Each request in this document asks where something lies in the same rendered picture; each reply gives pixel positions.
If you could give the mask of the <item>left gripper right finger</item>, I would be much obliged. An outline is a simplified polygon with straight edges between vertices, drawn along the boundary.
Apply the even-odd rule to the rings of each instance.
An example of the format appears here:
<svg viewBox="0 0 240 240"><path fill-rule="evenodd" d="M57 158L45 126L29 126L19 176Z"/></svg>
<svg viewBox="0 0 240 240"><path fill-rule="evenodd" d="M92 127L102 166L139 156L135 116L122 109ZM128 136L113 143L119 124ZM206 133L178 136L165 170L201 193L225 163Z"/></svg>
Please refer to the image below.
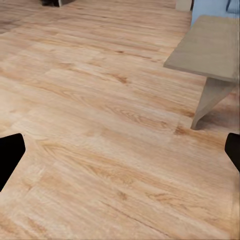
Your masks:
<svg viewBox="0 0 240 240"><path fill-rule="evenodd" d="M229 133L224 150L240 172L240 134Z"/></svg>

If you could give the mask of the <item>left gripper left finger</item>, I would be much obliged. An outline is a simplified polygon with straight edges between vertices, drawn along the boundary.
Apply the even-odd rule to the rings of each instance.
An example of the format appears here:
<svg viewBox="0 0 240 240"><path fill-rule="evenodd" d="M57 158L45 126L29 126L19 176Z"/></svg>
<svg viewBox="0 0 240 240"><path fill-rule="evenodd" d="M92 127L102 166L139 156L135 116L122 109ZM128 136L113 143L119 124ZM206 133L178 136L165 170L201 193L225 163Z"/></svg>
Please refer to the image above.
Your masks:
<svg viewBox="0 0 240 240"><path fill-rule="evenodd" d="M0 139L0 193L25 153L25 149L21 133Z"/></svg>

